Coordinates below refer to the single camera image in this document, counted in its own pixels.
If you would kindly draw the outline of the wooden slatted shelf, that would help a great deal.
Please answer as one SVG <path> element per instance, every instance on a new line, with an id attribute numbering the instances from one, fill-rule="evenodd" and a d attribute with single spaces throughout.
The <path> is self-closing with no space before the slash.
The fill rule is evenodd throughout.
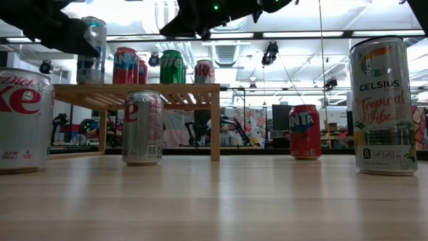
<path id="1" fill-rule="evenodd" d="M 56 84 L 54 87 L 58 101 L 100 113 L 98 151 L 81 155 L 55 155 L 56 159 L 105 155 L 108 111 L 122 110 L 129 92 L 152 90 L 160 93 L 165 99 L 166 110 L 211 111 L 211 160 L 220 160 L 219 84 Z"/>

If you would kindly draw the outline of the black table frame rail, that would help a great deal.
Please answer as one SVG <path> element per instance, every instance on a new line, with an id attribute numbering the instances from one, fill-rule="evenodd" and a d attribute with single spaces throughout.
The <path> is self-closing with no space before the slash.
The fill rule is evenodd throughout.
<path id="1" fill-rule="evenodd" d="M 54 155 L 71 155 L 97 153 L 97 147 L 84 147 L 73 149 L 50 149 L 50 156 Z M 210 155 L 210 148 L 178 148 L 163 149 L 163 155 Z M 258 149 L 253 147 L 247 148 L 226 148 L 222 147 L 221 155 L 289 155 L 289 149 Z M 354 155 L 354 149 L 322 149 L 323 155 Z M 418 160 L 428 161 L 428 151 L 417 151 Z"/>

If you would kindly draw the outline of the black computer monitor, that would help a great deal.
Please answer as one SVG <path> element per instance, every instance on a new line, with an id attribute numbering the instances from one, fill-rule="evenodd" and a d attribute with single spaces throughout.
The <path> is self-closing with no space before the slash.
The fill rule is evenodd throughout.
<path id="1" fill-rule="evenodd" d="M 288 131 L 290 129 L 290 111 L 292 106 L 284 104 L 272 105 L 273 129 L 275 131 Z"/>

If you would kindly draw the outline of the floral patterned cloth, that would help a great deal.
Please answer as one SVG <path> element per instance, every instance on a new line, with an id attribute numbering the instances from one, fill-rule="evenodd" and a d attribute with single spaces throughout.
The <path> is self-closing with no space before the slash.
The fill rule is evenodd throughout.
<path id="1" fill-rule="evenodd" d="M 243 107 L 222 108 L 221 115 L 236 118 L 243 124 Z M 251 141 L 251 146 L 263 148 L 265 145 L 267 110 L 264 108 L 246 107 L 246 132 Z M 244 146 L 243 140 L 231 125 L 223 125 L 220 128 L 221 145 Z"/>

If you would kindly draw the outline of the Celsius Tropical Vibe can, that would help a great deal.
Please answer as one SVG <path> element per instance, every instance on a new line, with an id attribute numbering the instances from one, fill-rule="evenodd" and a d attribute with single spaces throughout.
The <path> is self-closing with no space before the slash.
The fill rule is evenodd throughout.
<path id="1" fill-rule="evenodd" d="M 362 173 L 411 176 L 417 170 L 407 47 L 396 35 L 350 49 L 356 166 Z"/>

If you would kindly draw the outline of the black metal stand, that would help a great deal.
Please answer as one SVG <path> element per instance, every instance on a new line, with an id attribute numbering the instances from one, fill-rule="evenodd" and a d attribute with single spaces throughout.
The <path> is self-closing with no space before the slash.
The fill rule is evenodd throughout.
<path id="1" fill-rule="evenodd" d="M 239 97 L 240 99 L 242 99 L 243 101 L 243 124 L 242 127 L 246 132 L 246 124 L 247 124 L 247 117 L 246 117 L 246 90 L 244 87 L 238 87 L 238 88 L 230 88 L 230 87 L 226 87 L 226 86 L 220 86 L 220 91 L 221 92 L 226 92 L 226 91 L 232 91 L 233 93 L 235 93 L 237 95 L 237 97 Z"/>

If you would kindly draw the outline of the black framed linear light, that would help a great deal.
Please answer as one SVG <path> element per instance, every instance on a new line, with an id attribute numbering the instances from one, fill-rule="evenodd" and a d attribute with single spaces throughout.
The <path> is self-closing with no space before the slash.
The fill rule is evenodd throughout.
<path id="1" fill-rule="evenodd" d="M 240 40 L 284 40 L 284 39 L 356 39 L 381 37 L 384 35 L 397 35 L 399 37 L 425 37 L 422 29 L 399 30 L 344 30 L 344 31 L 271 31 L 271 32 L 215 32 L 211 34 L 212 41 L 240 41 Z M 109 35 L 108 43 L 134 43 L 134 42 L 194 42 L 201 41 L 197 37 L 165 37 L 160 34 L 126 34 Z"/>

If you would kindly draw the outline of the Celsius Arctic Vibe can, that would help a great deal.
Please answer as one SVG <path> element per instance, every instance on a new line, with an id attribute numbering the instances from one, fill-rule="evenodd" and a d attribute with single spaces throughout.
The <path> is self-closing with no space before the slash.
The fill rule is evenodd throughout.
<path id="1" fill-rule="evenodd" d="M 106 23 L 96 17 L 83 17 L 82 21 L 87 24 L 84 34 L 85 40 L 100 54 L 94 58 L 79 54 L 77 61 L 78 84 L 103 84 L 106 60 Z"/>

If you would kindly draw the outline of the orange Fanta can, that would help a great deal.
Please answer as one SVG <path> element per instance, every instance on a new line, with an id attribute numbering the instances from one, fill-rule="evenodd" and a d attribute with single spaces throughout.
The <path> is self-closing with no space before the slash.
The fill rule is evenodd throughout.
<path id="1" fill-rule="evenodd" d="M 289 113 L 290 155 L 297 160 L 321 156 L 320 117 L 313 104 L 295 105 Z"/>
<path id="2" fill-rule="evenodd" d="M 114 55 L 113 80 L 114 84 L 138 83 L 137 52 L 131 48 L 118 48 Z"/>
<path id="3" fill-rule="evenodd" d="M 146 84 L 148 76 L 148 67 L 144 60 L 139 59 L 139 67 L 138 67 L 138 83 Z"/>

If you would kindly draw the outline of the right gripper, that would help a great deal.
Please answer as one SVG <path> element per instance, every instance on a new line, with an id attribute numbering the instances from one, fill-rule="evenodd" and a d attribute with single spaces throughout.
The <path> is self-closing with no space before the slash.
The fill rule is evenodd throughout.
<path id="1" fill-rule="evenodd" d="M 159 30 L 167 37 L 209 37 L 209 29 L 262 13 L 257 0 L 177 0 L 179 13 Z"/>

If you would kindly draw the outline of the colourful patchwork quilt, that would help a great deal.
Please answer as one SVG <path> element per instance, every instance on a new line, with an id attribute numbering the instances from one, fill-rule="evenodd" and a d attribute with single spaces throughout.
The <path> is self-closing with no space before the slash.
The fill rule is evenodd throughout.
<path id="1" fill-rule="evenodd" d="M 428 123 L 426 108 L 412 106 L 415 146 L 418 151 L 428 150 Z"/>

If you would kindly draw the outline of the white board panel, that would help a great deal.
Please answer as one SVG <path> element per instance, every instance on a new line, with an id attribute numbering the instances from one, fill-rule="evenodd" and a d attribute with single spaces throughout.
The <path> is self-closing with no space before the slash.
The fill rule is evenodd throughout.
<path id="1" fill-rule="evenodd" d="M 189 145 L 189 133 L 185 123 L 194 121 L 194 111 L 165 110 L 163 147 L 175 149 L 181 145 Z"/>

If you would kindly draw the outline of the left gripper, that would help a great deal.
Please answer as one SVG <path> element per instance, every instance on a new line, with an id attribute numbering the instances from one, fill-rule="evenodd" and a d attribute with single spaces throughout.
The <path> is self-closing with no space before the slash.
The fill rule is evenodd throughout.
<path id="1" fill-rule="evenodd" d="M 23 30 L 31 41 L 69 54 L 100 57 L 84 34 L 87 25 L 80 19 L 65 19 L 61 10 L 72 0 L 0 0 L 0 19 Z"/>

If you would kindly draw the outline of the silver Diet Coke can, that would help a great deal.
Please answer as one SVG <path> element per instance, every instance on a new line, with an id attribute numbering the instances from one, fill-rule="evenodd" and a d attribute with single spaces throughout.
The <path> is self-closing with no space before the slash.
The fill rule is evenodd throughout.
<path id="1" fill-rule="evenodd" d="M 194 71 L 196 84 L 214 84 L 215 69 L 211 60 L 198 60 Z"/>
<path id="2" fill-rule="evenodd" d="M 158 92 L 128 93 L 122 133 L 122 161 L 128 166 L 156 165 L 163 159 L 163 107 Z"/>
<path id="3" fill-rule="evenodd" d="M 49 77 L 0 68 L 0 174 L 39 171 L 45 165 L 54 98 Z"/>

